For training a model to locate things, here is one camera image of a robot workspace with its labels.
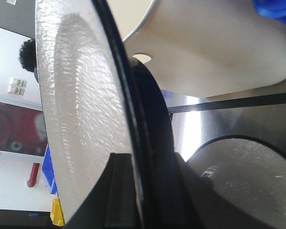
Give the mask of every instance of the curly black hair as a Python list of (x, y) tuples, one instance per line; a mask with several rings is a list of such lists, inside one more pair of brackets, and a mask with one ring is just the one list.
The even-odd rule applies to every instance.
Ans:
[(35, 39), (27, 40), (22, 44), (19, 50), (19, 61), (23, 69), (34, 72), (34, 68), (37, 67)]

